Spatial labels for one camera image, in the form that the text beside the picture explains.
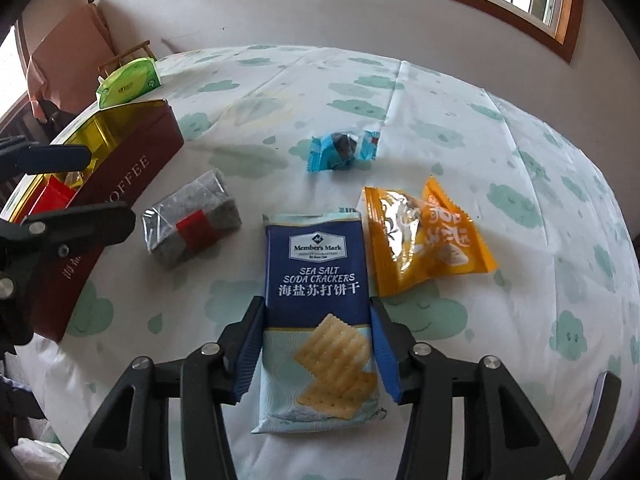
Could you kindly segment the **red snack packet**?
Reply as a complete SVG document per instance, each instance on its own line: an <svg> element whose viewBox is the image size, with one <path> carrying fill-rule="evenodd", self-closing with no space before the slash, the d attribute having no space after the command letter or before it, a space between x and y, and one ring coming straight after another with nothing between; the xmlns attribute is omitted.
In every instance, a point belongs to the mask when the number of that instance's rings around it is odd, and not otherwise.
<svg viewBox="0 0 640 480"><path fill-rule="evenodd" d="M64 209L76 194L54 174L40 176L26 194L20 211L20 219L33 214Z"/></svg>

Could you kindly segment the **dark seaweed snack block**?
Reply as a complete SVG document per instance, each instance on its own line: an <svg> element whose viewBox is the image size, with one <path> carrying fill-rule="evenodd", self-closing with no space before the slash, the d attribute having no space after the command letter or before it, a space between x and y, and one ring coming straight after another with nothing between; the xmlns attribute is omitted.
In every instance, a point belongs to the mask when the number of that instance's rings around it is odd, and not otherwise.
<svg viewBox="0 0 640 480"><path fill-rule="evenodd" d="M148 253L173 269L242 226L236 200L215 168L178 188L141 216Z"/></svg>

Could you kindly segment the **blue soda cracker pack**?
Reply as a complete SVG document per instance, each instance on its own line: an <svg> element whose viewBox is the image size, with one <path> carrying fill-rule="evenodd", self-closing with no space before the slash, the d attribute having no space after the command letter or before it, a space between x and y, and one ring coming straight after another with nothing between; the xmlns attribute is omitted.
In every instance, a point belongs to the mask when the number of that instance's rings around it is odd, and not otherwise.
<svg viewBox="0 0 640 480"><path fill-rule="evenodd" d="M275 214L264 226L256 432L326 431L382 417L360 213Z"/></svg>

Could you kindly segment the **orange snack packet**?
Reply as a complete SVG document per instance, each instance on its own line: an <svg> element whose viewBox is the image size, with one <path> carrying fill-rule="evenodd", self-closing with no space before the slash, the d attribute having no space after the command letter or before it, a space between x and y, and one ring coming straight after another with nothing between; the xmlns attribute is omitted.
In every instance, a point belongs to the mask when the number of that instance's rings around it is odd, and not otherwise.
<svg viewBox="0 0 640 480"><path fill-rule="evenodd" d="M436 278L491 273L498 262L471 216L433 177L420 197L390 188L362 190L370 258L381 297Z"/></svg>

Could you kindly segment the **dark wooden bench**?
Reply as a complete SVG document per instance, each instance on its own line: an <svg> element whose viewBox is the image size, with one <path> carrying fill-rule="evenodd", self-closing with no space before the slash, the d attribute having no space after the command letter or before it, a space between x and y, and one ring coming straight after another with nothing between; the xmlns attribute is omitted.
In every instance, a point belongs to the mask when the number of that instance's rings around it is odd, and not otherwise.
<svg viewBox="0 0 640 480"><path fill-rule="evenodd" d="M1 147L7 148L16 138L25 138L29 142L48 140L42 125L32 114L26 93L1 117Z"/></svg>

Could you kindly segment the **blue smartphone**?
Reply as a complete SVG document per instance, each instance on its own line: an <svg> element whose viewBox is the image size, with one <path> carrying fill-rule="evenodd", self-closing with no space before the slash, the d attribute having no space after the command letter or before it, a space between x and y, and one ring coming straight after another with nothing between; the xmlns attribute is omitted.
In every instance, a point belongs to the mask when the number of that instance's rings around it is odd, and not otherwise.
<svg viewBox="0 0 640 480"><path fill-rule="evenodd" d="M570 460L574 479L588 480L596 468L614 422L620 388L622 381L614 373L607 370L598 377L584 430Z"/></svg>

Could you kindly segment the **pink cloth covered furniture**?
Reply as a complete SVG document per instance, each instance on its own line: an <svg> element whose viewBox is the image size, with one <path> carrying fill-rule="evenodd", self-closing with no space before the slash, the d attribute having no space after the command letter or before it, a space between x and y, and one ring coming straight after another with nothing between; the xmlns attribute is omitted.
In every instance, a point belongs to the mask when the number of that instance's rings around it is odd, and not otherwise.
<svg viewBox="0 0 640 480"><path fill-rule="evenodd" d="M93 3L66 15L30 57L26 80L32 114L46 120L43 102L79 114L96 99L99 67L115 56L110 30Z"/></svg>

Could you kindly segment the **gold toffee tin box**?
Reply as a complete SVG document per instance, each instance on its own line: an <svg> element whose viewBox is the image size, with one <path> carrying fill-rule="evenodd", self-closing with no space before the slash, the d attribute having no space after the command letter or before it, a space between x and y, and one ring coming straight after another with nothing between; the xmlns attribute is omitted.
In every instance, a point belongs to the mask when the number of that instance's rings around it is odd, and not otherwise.
<svg viewBox="0 0 640 480"><path fill-rule="evenodd" d="M99 110L58 145L83 145L91 162L80 171L57 172L76 194L66 208L104 203L125 203L131 210L184 143L174 111L165 100L129 103ZM22 223L20 211L26 194L40 176L25 174L26 188L6 204L2 220ZM34 335L60 341L82 290L105 247L77 256L40 263L32 272L30 322Z"/></svg>

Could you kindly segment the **green tissue pack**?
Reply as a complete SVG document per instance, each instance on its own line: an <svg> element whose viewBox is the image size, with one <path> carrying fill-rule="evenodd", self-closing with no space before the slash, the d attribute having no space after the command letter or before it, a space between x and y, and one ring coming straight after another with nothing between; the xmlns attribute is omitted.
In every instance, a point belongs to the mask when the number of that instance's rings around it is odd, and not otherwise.
<svg viewBox="0 0 640 480"><path fill-rule="evenodd" d="M135 58L103 78L96 89L96 102L100 110L129 103L162 83L152 58Z"/></svg>

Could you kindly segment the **wooden chair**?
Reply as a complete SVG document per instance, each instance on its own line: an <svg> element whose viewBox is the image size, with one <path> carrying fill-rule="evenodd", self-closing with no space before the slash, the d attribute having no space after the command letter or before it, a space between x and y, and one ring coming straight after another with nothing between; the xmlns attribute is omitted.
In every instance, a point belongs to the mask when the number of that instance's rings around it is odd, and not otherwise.
<svg viewBox="0 0 640 480"><path fill-rule="evenodd" d="M156 56L151 49L149 40L143 41L141 44L136 44L132 48L119 53L104 64L98 67L99 76L106 78L111 75L119 67L125 66L127 63L133 61L135 58L152 58L156 60Z"/></svg>

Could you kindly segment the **cloud print tablecloth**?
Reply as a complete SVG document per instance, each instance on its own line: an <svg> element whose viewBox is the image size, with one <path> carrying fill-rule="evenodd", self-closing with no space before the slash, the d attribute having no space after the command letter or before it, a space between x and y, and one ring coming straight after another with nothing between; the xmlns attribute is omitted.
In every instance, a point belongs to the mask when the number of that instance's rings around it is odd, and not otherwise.
<svg viewBox="0 0 640 480"><path fill-rule="evenodd" d="M183 358L243 315L264 286L265 217L356 210L366 186L419 195L435 178L499 267L418 286L390 316L453 358L503 359L566 455L598 377L615 373L593 471L606 475L639 415L639 268L615 194L579 148L498 96L393 58L256 44L157 69L184 143L134 209L218 169L242 228L170 271L135 232L101 256L64 339L20 349L64 448L134 358Z"/></svg>

